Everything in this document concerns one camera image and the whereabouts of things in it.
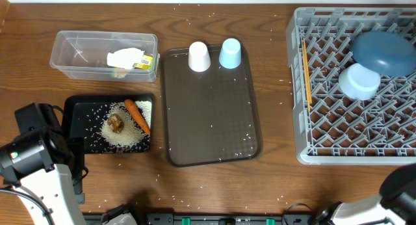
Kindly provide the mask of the brown food scrap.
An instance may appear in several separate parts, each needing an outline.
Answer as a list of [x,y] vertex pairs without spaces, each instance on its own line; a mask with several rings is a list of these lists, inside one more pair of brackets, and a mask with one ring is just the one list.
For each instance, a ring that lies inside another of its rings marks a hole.
[[121,133],[124,130],[124,121],[118,114],[111,114],[107,119],[107,125],[113,133]]

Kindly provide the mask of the white rice pile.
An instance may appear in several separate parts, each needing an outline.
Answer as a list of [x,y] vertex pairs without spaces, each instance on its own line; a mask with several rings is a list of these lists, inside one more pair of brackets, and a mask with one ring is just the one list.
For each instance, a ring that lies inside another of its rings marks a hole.
[[[121,133],[113,133],[107,125],[111,114],[118,114],[123,120]],[[87,153],[144,152],[150,147],[150,136],[133,120],[124,102],[96,103],[84,117],[86,133],[81,136]]]

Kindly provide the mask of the orange carrot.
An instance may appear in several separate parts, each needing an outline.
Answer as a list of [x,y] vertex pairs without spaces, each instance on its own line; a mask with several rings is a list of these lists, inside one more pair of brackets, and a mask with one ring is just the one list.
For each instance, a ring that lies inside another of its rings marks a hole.
[[150,128],[144,117],[141,115],[136,103],[130,99],[124,101],[125,108],[133,118],[133,120],[139,125],[139,127],[145,132],[145,134],[150,135]]

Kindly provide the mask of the white tissue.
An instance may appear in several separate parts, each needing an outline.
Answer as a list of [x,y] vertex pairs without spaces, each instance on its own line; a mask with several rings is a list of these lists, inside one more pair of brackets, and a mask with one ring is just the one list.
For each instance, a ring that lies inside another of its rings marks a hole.
[[144,51],[131,47],[107,54],[107,65],[115,68],[133,69],[134,64],[139,63]]

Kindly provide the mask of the green yellow snack wrapper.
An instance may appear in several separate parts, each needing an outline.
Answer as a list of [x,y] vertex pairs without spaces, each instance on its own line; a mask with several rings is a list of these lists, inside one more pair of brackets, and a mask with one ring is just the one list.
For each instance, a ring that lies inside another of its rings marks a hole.
[[132,70],[149,70],[153,64],[153,57],[144,55],[141,60],[133,64],[132,69],[121,69],[114,68],[111,77],[113,78],[124,78],[127,74],[131,73]]

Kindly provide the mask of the dark brown serving tray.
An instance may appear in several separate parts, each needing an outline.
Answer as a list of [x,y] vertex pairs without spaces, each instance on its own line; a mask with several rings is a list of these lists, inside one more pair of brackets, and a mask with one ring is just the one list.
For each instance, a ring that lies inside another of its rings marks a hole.
[[220,50],[208,47],[211,66],[204,72],[189,68],[187,48],[162,56],[166,157],[176,167],[253,159],[263,149],[248,54],[243,49],[241,64],[226,69]]

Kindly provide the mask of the white plastic cup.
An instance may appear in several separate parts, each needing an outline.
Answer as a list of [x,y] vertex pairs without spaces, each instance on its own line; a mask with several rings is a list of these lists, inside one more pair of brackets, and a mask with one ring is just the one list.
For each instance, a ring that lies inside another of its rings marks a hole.
[[208,48],[203,42],[193,42],[188,49],[188,65],[195,72],[204,72],[211,66]]

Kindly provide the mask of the light blue plastic cup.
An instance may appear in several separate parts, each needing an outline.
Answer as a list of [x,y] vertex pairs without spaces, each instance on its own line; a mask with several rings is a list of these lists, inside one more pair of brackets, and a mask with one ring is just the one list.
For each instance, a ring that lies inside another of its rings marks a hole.
[[234,69],[240,65],[241,58],[241,43],[235,38],[226,39],[220,50],[220,65],[227,69]]

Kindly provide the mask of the wooden chopstick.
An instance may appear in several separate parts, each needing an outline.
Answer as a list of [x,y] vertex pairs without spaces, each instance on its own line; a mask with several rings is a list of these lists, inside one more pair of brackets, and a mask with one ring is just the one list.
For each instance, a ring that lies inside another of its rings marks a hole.
[[306,40],[305,38],[302,39],[302,60],[303,60],[303,67],[304,67],[304,77],[305,77],[305,92],[306,92],[306,99],[307,99],[307,110],[311,111],[311,90],[310,90],[310,83],[309,83],[309,66],[307,61],[307,51],[306,51]]
[[312,97],[311,97],[311,83],[310,83],[310,77],[309,77],[309,64],[307,59],[307,48],[306,48],[306,40],[303,38],[302,40],[302,50],[303,50],[303,60],[304,60],[304,73],[305,73],[305,87],[307,90],[307,102],[308,102],[308,109],[310,109],[311,103],[312,103]]

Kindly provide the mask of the light blue bowl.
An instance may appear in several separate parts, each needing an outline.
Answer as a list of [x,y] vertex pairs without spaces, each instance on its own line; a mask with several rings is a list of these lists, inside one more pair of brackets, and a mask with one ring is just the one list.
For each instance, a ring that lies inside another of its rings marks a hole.
[[375,96],[380,83],[380,74],[359,63],[349,66],[339,75],[341,91],[352,99],[371,99]]

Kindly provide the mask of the dark blue plate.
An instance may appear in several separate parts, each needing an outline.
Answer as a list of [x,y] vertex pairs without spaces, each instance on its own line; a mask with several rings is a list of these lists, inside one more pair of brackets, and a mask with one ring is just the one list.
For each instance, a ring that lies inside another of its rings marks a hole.
[[357,63],[378,74],[404,77],[415,71],[415,46],[396,33],[363,33],[349,50]]

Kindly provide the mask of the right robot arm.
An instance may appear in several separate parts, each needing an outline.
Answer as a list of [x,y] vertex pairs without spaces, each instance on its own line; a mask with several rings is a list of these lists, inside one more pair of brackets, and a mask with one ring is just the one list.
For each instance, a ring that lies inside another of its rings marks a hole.
[[415,225],[415,164],[393,171],[375,196],[354,203],[337,202],[309,223]]

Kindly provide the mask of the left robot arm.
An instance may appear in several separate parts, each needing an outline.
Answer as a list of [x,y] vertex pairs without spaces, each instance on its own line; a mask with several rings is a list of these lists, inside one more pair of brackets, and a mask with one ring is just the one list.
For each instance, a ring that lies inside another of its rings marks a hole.
[[32,130],[1,147],[1,192],[20,197],[35,224],[137,225],[121,205],[102,215],[84,215],[72,180],[75,157],[65,138],[48,129]]

